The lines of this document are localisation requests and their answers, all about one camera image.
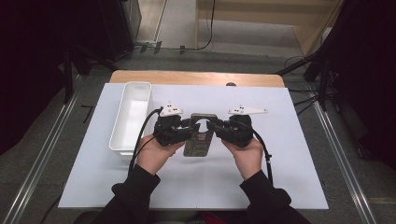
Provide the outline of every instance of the gray carpet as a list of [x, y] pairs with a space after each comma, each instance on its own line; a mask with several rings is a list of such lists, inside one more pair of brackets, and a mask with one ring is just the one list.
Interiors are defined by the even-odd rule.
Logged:
[[[128, 70], [273, 74], [284, 67], [286, 60], [286, 58], [267, 56], [195, 51], [186, 51], [180, 55], [177, 50], [170, 49], [161, 49], [158, 54], [154, 54], [153, 49], [148, 49], [144, 53], [135, 51], [116, 62], [115, 65], [120, 69]], [[306, 84], [302, 78], [303, 72], [304, 69], [300, 68], [293, 72], [295, 75], [286, 75], [285, 85], [290, 89], [306, 90]], [[96, 105], [101, 90], [109, 81], [110, 76], [111, 73], [106, 68], [97, 64], [93, 66], [91, 74], [83, 78], [83, 86], [77, 102], [21, 216], [20, 223], [39, 223], [50, 205], [61, 195], [92, 116], [91, 114], [84, 123], [89, 108], [83, 105]], [[290, 95], [293, 102], [309, 97], [307, 92], [291, 92]], [[24, 138], [0, 157], [0, 220], [5, 219], [18, 187], [27, 176], [38, 151], [43, 146], [61, 110], [63, 97], [64, 93], [61, 91], [35, 121]], [[297, 106], [296, 111], [300, 111], [305, 105]], [[328, 108], [334, 127], [345, 146], [346, 154], [368, 197], [395, 197], [395, 171], [380, 161], [360, 159], [342, 118], [334, 112], [331, 105], [328, 105]], [[315, 108], [309, 107], [299, 116], [299, 120], [330, 206], [329, 210], [302, 210], [301, 213], [312, 223], [361, 223]], [[379, 223], [394, 223], [396, 220], [396, 215], [391, 212], [395, 209], [395, 204], [374, 203], [372, 207]], [[49, 211], [46, 223], [73, 223], [82, 212], [58, 209], [56, 205]]]

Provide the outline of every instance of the black sleeve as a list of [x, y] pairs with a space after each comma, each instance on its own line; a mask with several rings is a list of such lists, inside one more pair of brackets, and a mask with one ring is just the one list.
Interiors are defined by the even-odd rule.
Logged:
[[263, 171], [259, 171], [240, 185], [250, 205], [247, 219], [250, 224], [309, 223], [290, 207], [291, 198], [283, 189], [275, 189]]
[[146, 223], [149, 212], [149, 198], [160, 183], [158, 176], [151, 175], [138, 165], [122, 184], [116, 184], [112, 190], [113, 199], [93, 221], [99, 223]]

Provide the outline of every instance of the person's right hand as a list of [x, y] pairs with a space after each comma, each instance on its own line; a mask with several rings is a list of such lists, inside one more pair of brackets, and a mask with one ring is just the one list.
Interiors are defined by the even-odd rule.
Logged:
[[244, 180], [249, 179], [262, 169], [262, 144], [255, 138], [245, 147], [239, 147], [224, 140], [221, 142], [233, 154], [236, 167]]

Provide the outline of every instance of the floor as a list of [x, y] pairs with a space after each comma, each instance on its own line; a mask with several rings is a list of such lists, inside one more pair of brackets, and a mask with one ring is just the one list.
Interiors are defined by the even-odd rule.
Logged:
[[[138, 43], [149, 42], [151, 45], [155, 45], [162, 41], [163, 48], [193, 47], [194, 17], [192, 11], [194, 11], [194, 0], [139, 0], [139, 2], [143, 19], [138, 34]], [[200, 46], [204, 46], [209, 39], [207, 28], [209, 23], [210, 21], [200, 21]], [[210, 67], [213, 70], [227, 71], [229, 66], [229, 69], [235, 72], [260, 73], [262, 61], [268, 63], [269, 66], [272, 66], [271, 60], [282, 62], [276, 63], [278, 67], [270, 69], [275, 72], [302, 57], [289, 26], [245, 22], [215, 21], [212, 42], [203, 51], [211, 53], [210, 57], [206, 55], [208, 56], [206, 58], [203, 53], [198, 55], [198, 53], [192, 52], [180, 60], [180, 63], [185, 60], [185, 65], [180, 64], [177, 69], [205, 71], [202, 64], [205, 64], [205, 60], [212, 60], [207, 63], [215, 63], [215, 66]], [[150, 51], [146, 54], [133, 56], [133, 69], [171, 70], [175, 68], [172, 61], [177, 59], [178, 53], [165, 49], [161, 57], [151, 53]], [[243, 59], [246, 61], [238, 62], [237, 60], [241, 60], [242, 57], [237, 55], [245, 55]], [[235, 63], [245, 64], [247, 62], [248, 65], [241, 67], [222, 63], [220, 62], [221, 57], [227, 57], [224, 60], [228, 60], [228, 62], [235, 60]], [[148, 61], [153, 61], [153, 65], [148, 65]], [[128, 69], [128, 66], [131, 65], [126, 65], [127, 63], [130, 61], [128, 62], [126, 58], [118, 62], [117, 66]], [[250, 71], [248, 70], [251, 69], [250, 67], [258, 69]], [[30, 186], [33, 191], [26, 192], [30, 201], [28, 204], [22, 205], [23, 214], [15, 217], [15, 221], [9, 219], [5, 223], [40, 223], [46, 211], [51, 211], [47, 223], [72, 223], [81, 213], [79, 210], [50, 210], [50, 207], [63, 191], [64, 182], [67, 180], [78, 153], [79, 144], [89, 125], [90, 107], [95, 106], [103, 84], [108, 82], [111, 75], [103, 67], [99, 66], [95, 70], [96, 68], [97, 66], [92, 71], [94, 76], [81, 77], [80, 82], [76, 81], [76, 83], [80, 83], [81, 91], [76, 99], [75, 108], [69, 111], [68, 121], [64, 124], [62, 134], [57, 136], [57, 143], [53, 146], [52, 154], [47, 157], [48, 163], [45, 169], [42, 168], [40, 180]], [[304, 68], [300, 68], [293, 72], [297, 76], [284, 76], [287, 86], [308, 88], [300, 76], [303, 72]], [[308, 93], [291, 92], [290, 95], [293, 102], [298, 102], [306, 99]], [[0, 219], [6, 218], [5, 211], [9, 210], [18, 189], [22, 183], [26, 182], [26, 176], [29, 176], [29, 171], [35, 166], [35, 158], [47, 144], [46, 138], [52, 132], [51, 127], [56, 122], [59, 111], [63, 110], [62, 99], [63, 93], [60, 92], [51, 102], [51, 106], [32, 125], [22, 141], [0, 157], [0, 211], [2, 211]], [[301, 212], [311, 220], [315, 220], [316, 223], [394, 223], [396, 221], [394, 214], [396, 210], [396, 172], [381, 161], [361, 159], [342, 117], [336, 113], [330, 102], [327, 107], [329, 110], [325, 116], [329, 117], [333, 129], [336, 130], [335, 142], [341, 146], [344, 154], [344, 157], [341, 156], [341, 158], [346, 158], [346, 165], [351, 167], [353, 177], [356, 177], [358, 187], [361, 187], [359, 192], [363, 194], [358, 196], [363, 196], [371, 209], [363, 212], [369, 215], [373, 213], [376, 220], [368, 222], [364, 218], [360, 220], [357, 201], [351, 196], [356, 195], [356, 192], [353, 192], [353, 186], [350, 187], [346, 184], [347, 178], [351, 175], [340, 172], [343, 170], [340, 168], [340, 164], [344, 163], [340, 163], [339, 158], [334, 156], [337, 151], [333, 149], [332, 144], [329, 146], [330, 133], [323, 131], [324, 127], [321, 123], [323, 120], [318, 119], [320, 112], [316, 105], [310, 107], [300, 116], [300, 122], [304, 133], [307, 134], [307, 144], [312, 149], [311, 154], [331, 208], [329, 211]]]

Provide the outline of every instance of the hand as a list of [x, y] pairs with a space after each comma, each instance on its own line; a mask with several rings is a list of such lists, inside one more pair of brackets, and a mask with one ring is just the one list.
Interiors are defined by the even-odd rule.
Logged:
[[239, 147], [224, 140], [221, 142], [233, 154], [236, 167], [244, 180], [249, 179], [262, 169], [262, 144], [255, 138], [245, 147]]
[[[152, 137], [152, 134], [143, 137], [140, 140], [139, 148], [145, 145]], [[184, 142], [163, 147], [153, 138], [140, 149], [141, 151], [137, 156], [137, 164], [152, 175], [156, 175], [165, 165], [168, 158], [173, 156], [176, 150], [182, 146], [184, 146]]]

